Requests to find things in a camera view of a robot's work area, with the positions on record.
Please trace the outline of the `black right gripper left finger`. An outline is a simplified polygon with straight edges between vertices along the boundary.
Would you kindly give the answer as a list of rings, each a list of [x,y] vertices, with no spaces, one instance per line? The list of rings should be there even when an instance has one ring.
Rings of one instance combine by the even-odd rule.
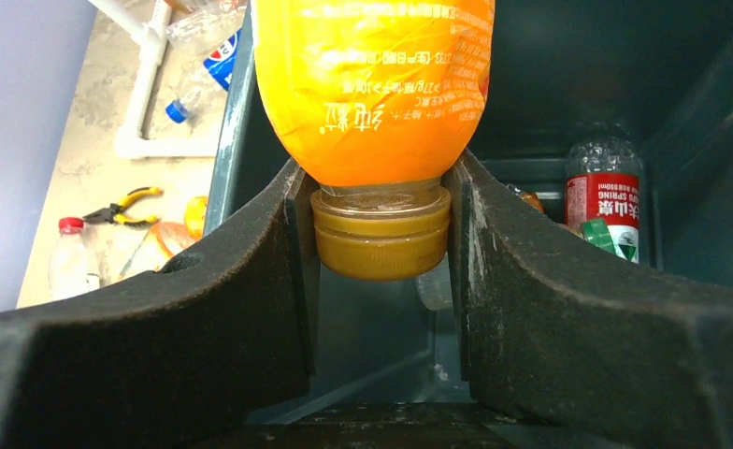
[[[0,448],[166,447],[309,391],[288,162],[157,272],[0,313]]]

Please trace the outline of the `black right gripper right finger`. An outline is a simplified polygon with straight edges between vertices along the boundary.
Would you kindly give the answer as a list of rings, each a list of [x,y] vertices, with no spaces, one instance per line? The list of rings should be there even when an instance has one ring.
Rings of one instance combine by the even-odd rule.
[[[470,152],[443,182],[473,399],[636,447],[733,448],[733,288],[576,238]]]

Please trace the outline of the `long orange white label bottle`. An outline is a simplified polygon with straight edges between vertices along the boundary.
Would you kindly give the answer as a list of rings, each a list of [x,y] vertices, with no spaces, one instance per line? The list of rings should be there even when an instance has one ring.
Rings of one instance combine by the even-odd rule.
[[[545,213],[545,209],[541,201],[539,200],[539,197],[534,192],[525,191],[511,183],[508,183],[506,187],[516,196],[521,198],[527,205],[531,206],[540,213]]]

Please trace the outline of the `large red label water bottle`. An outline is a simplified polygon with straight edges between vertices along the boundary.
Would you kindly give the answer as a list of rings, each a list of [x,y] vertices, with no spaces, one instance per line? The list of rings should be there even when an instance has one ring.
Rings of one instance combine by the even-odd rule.
[[[598,248],[640,261],[642,162],[626,138],[597,137],[570,148],[566,164],[566,225]]]

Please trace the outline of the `orange juice bottle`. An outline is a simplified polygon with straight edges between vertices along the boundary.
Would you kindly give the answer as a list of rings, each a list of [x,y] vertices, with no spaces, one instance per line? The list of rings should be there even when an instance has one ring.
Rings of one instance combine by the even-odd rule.
[[[336,273],[392,281],[447,246],[442,175],[487,103],[492,1],[255,1],[266,116],[319,184],[318,254]]]

